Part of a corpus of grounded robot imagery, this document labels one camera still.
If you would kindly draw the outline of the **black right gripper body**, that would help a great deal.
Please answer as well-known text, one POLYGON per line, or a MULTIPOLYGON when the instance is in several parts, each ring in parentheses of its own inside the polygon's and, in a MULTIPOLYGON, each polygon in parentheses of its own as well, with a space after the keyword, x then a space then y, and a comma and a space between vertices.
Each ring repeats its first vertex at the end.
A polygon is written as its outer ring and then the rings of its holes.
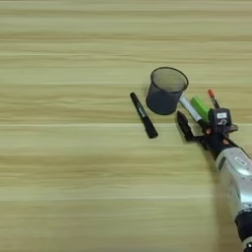
POLYGON ((194 136, 192 142, 198 142, 202 147, 209 151, 213 158, 217 158, 220 153, 228 148, 237 148, 237 145, 231 141, 224 131, 220 131, 212 127, 212 130, 206 129, 205 122, 200 122, 203 134, 194 136))

